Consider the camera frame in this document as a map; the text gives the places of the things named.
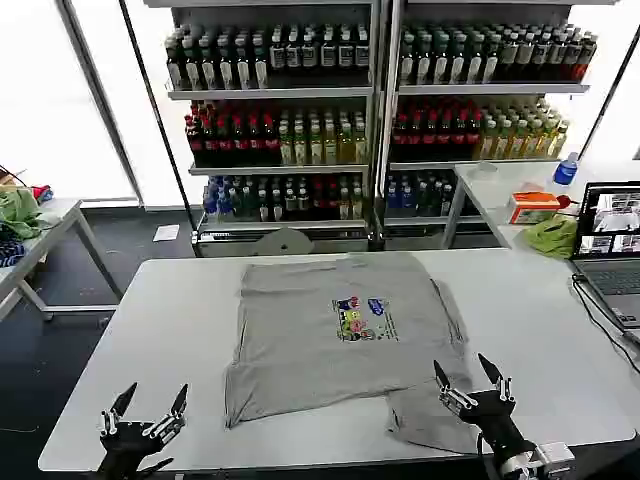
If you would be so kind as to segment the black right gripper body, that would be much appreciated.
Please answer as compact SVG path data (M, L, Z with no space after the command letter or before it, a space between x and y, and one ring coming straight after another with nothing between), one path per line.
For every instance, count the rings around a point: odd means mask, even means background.
M535 444L523 437L511 419L516 403L503 401L496 390L470 392L475 401L470 408L460 411L459 417L466 423L479 427L484 440L493 451L496 464L504 464L516 455L532 452Z

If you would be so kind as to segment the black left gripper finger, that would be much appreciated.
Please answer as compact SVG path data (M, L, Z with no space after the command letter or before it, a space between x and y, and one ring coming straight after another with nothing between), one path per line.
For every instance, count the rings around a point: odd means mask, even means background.
M134 382L128 389L119 394L114 403L108 410L101 412L102 427L100 429L100 437L115 436L118 431L118 424L121 417L126 412L138 386L137 382Z
M184 412L187 405L188 385L184 384L176 396L169 412L159 421L142 431L142 436L168 444L185 425Z

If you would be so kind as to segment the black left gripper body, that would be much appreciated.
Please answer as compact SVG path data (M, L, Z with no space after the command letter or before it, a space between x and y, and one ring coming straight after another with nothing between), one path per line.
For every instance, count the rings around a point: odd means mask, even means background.
M140 469L143 460L159 453L164 444L156 437L152 439L143 431L151 427L150 422L119 422L114 435L107 434L100 439L106 454L97 469L98 479L148 479L163 467L169 465L173 458Z

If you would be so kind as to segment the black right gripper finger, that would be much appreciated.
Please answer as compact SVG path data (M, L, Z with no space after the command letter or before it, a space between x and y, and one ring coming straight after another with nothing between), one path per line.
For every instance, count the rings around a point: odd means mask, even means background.
M444 373L437 360L433 361L433 366L436 382L440 390L440 401L454 415L459 416L463 410L469 408L469 402L464 398L460 391L451 386L447 375Z
M488 379L498 392L499 399L503 402L514 403L515 397L512 394L512 378L505 377L501 370L483 354L479 353L478 359Z

